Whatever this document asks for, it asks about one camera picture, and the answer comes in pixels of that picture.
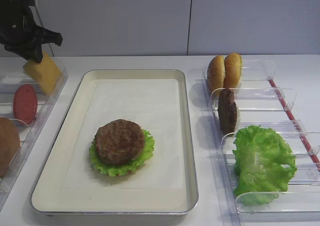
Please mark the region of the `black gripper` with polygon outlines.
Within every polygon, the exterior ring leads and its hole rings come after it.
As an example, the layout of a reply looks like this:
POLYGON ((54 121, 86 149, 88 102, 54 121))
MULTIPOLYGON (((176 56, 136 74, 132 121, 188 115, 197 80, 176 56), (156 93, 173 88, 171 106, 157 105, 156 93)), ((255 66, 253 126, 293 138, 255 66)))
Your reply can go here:
POLYGON ((54 43, 61 46, 61 33, 43 27, 35 28, 35 37, 39 44, 31 48, 20 45, 26 42, 35 26, 30 6, 35 0, 0 0, 0 43, 6 51, 12 52, 25 60, 41 63, 43 60, 42 44, 54 43))

